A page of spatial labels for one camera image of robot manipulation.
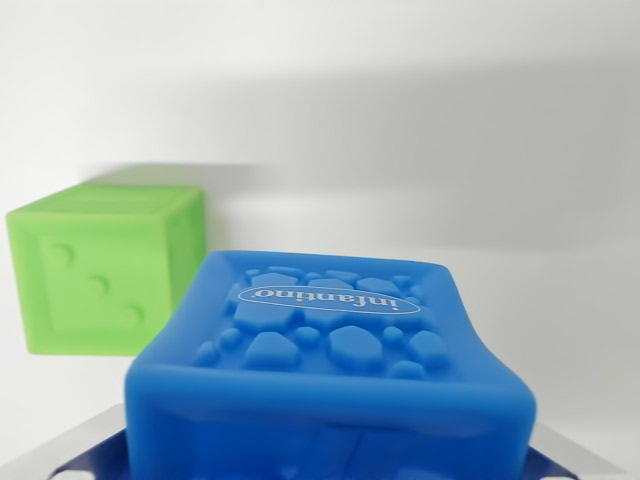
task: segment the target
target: green silicone block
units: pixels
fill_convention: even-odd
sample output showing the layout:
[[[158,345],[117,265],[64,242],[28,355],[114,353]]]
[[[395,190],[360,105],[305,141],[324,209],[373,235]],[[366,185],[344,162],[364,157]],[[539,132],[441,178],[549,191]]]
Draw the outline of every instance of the green silicone block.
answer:
[[[7,215],[29,351],[135,355],[206,253],[192,186],[84,183]]]

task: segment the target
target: white wall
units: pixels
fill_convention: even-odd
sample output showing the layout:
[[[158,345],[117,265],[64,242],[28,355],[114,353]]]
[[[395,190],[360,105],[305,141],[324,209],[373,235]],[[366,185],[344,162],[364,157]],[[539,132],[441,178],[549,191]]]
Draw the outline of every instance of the white wall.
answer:
[[[639,27],[615,0],[0,0],[0,211],[196,179],[234,248],[446,264],[541,418],[640,472]],[[28,355],[0,233],[2,463],[130,360]]]

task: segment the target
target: blue silicone block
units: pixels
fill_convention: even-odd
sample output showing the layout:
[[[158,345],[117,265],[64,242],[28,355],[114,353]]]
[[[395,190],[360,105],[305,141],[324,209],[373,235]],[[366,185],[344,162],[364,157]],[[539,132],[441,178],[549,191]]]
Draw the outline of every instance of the blue silicone block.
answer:
[[[449,271],[217,252],[126,382],[134,480],[516,480],[529,389]]]

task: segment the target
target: sensory block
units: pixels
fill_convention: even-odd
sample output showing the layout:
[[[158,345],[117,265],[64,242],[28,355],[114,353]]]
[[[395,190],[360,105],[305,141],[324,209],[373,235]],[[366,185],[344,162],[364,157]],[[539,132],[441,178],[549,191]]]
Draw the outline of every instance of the sensory block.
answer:
[[[33,353],[137,354],[206,253],[192,186],[85,183],[10,212],[7,226]]]
[[[439,265],[217,252],[126,380],[133,480],[517,480],[535,417]]]

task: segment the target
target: infantino logo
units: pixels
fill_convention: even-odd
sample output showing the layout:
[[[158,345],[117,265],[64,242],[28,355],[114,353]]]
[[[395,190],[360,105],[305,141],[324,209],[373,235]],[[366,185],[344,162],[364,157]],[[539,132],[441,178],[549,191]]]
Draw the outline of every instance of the infantino logo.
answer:
[[[420,311],[419,306],[400,298],[346,288],[274,285],[243,290],[238,298],[268,305],[376,315],[403,315]]]

